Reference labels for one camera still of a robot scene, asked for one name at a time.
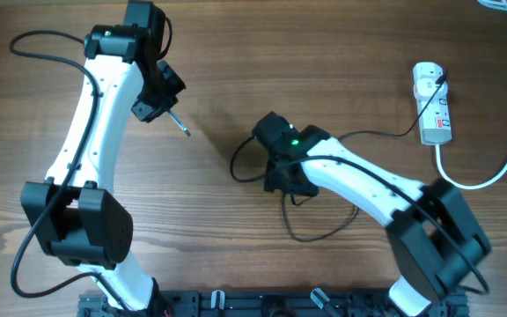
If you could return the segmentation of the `Galaxy S25 smartphone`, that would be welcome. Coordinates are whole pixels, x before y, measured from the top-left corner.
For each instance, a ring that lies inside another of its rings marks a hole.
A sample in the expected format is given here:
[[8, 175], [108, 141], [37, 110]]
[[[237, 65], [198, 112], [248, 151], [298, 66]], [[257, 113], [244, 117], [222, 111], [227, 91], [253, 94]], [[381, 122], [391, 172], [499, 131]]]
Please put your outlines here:
[[187, 125], [184, 124], [184, 122], [174, 113], [173, 110], [170, 109], [167, 111], [167, 113], [170, 115], [173, 121], [179, 126], [179, 128], [185, 133], [186, 136], [191, 136], [191, 133]]

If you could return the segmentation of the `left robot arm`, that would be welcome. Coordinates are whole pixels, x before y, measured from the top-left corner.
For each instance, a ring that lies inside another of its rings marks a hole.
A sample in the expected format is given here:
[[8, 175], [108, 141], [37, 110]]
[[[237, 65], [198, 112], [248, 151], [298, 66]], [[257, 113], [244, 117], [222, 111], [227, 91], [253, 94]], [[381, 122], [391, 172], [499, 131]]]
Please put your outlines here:
[[41, 182], [28, 182], [21, 206], [29, 240], [90, 277], [116, 316], [170, 316], [157, 281], [131, 253], [133, 220], [114, 198], [114, 168], [128, 118], [170, 113], [184, 82], [165, 60], [170, 19], [155, 4], [131, 1], [116, 26], [83, 39], [84, 86], [68, 135]]

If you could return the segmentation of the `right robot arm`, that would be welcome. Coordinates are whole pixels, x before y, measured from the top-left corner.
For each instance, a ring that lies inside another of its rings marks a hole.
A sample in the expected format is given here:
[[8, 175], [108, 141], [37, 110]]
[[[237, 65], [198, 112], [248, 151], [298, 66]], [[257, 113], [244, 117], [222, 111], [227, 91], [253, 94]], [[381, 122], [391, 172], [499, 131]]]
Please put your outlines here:
[[400, 272], [387, 292], [406, 316], [418, 316], [463, 288], [474, 275], [489, 291], [478, 264], [490, 253], [486, 233], [459, 189], [444, 179], [426, 185], [349, 151], [324, 129], [296, 130], [271, 112], [254, 126], [252, 138], [268, 153], [264, 188], [296, 197], [321, 189], [340, 195], [386, 229]]

